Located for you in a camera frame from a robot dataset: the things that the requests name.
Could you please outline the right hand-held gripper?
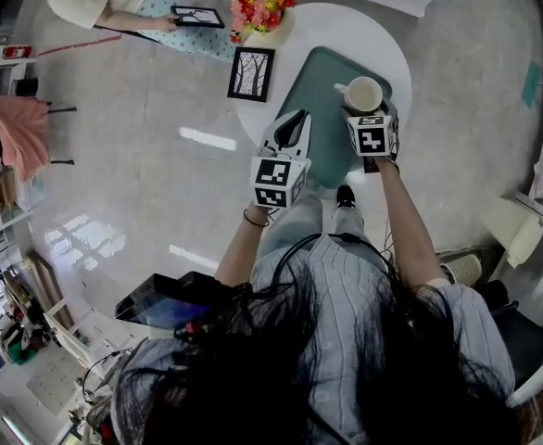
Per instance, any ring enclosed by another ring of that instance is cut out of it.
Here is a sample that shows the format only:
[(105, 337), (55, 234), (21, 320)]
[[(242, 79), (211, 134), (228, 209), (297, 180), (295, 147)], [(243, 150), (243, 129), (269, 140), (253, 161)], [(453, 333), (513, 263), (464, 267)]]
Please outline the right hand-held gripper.
[(398, 155), (398, 112), (389, 100), (372, 112), (354, 113), (346, 108), (346, 126), (358, 156), (395, 158)]

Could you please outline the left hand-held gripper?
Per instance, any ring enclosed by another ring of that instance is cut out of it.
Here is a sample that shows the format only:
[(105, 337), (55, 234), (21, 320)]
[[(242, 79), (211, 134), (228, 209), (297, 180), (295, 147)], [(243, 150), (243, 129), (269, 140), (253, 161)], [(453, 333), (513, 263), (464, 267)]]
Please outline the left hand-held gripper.
[(264, 132), (252, 159), (250, 186), (256, 206), (289, 210), (308, 181), (311, 115), (294, 110), (276, 119)]

